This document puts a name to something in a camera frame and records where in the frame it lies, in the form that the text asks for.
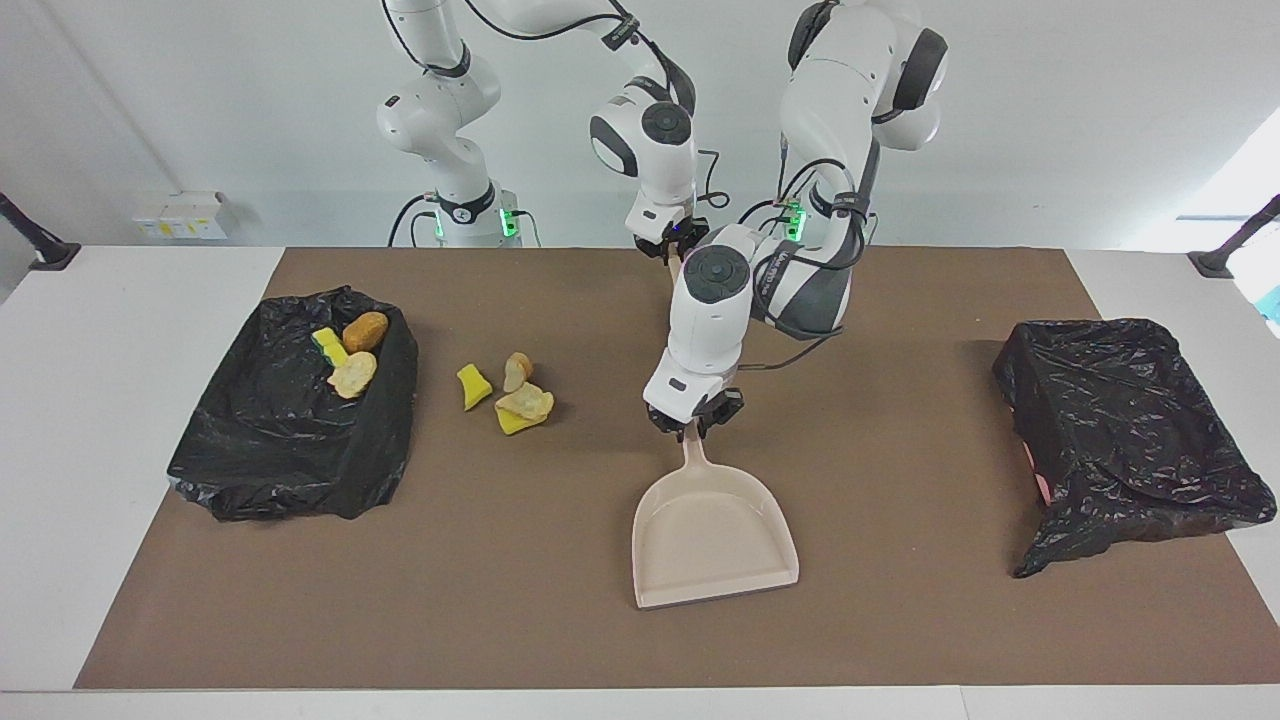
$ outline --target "brown table mat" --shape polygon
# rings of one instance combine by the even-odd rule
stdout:
[[[1280,629],[1225,537],[1009,571],[1037,489],[989,366],[1014,323],[1092,318],[1065,255],[872,249],[849,332],[777,373],[713,461],[774,493],[788,589],[634,607],[630,532],[680,451],[640,389],[669,279],[618,250],[288,250],[268,296],[352,284],[422,350],[394,501],[219,524],[161,503],[79,688],[596,688],[1280,682]],[[524,350],[557,396],[516,437],[453,373]],[[745,361],[797,346],[753,327]]]

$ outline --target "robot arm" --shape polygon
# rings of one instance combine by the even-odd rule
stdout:
[[[905,0],[826,1],[801,14],[781,122],[818,176],[826,236],[805,247],[735,224],[686,256],[667,348],[644,391],[659,428],[681,433],[699,420],[705,433],[741,407],[730,383],[749,318],[797,340],[841,332],[881,145],[915,149],[933,137],[938,115],[922,110],[945,74],[945,53]]]
[[[639,32],[634,15],[612,0],[494,0],[499,18],[526,38],[582,27],[600,36],[632,69],[622,92],[591,117],[593,147],[617,173],[640,181],[626,225],[650,255],[660,242],[694,229],[696,149],[694,85],[689,76]],[[383,136],[421,155],[435,170],[442,225],[465,245],[495,245],[503,222],[484,154],[457,132],[498,101],[493,70],[458,37],[448,0],[383,0],[397,42],[425,74],[378,110]],[[598,18],[582,23],[582,19]]]
[[[494,0],[511,27],[529,35],[599,14],[621,13],[609,0]],[[636,201],[626,227],[649,255],[692,225],[696,196],[696,145],[692,136],[694,83],[680,65],[639,33],[634,15],[594,20],[582,29],[602,41],[631,68],[626,86],[591,115],[591,146],[611,170],[636,178]]]
[[[458,37],[448,0],[383,0],[397,45],[424,73],[378,108],[383,137],[431,167],[438,219],[453,245],[495,247],[504,238],[502,188],[484,152],[458,131],[502,96],[498,76]]]

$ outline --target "green sponge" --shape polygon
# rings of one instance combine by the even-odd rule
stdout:
[[[334,368],[342,368],[347,364],[347,348],[342,346],[342,341],[338,340],[338,333],[333,332],[333,328],[320,328],[311,333],[311,342]]]

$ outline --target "dustpan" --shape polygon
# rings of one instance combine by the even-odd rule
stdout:
[[[792,585],[800,579],[782,509],[754,475],[714,465],[698,432],[685,465],[649,487],[631,527],[631,578],[640,609]]]

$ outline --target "table surface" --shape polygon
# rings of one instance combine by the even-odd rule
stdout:
[[[0,305],[0,716],[306,714],[347,717],[1202,717],[1267,716],[1280,685],[794,688],[703,691],[72,693],[166,487],[155,483],[209,375],[256,305],[280,249],[88,247]],[[1070,252],[1105,318],[1172,331],[1253,468],[1280,477],[1267,370],[1280,342],[1239,291],[1176,255]],[[198,341],[169,338],[192,324]],[[56,345],[45,345],[58,338]],[[38,348],[23,351],[20,348]],[[102,457],[111,464],[104,466]],[[1229,534],[1280,615],[1280,525]]]

